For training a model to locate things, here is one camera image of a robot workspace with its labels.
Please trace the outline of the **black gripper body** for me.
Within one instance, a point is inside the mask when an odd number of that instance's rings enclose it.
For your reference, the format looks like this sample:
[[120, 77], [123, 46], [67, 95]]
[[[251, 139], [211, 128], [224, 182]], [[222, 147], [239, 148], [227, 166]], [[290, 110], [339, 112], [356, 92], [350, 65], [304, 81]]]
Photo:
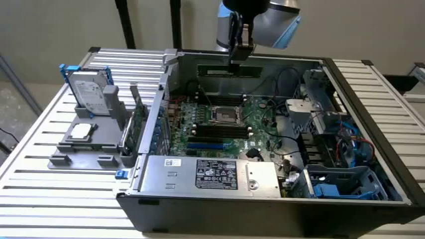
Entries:
[[224, 0], [224, 6], [238, 12], [244, 24], [252, 24], [255, 17], [268, 10], [270, 0]]

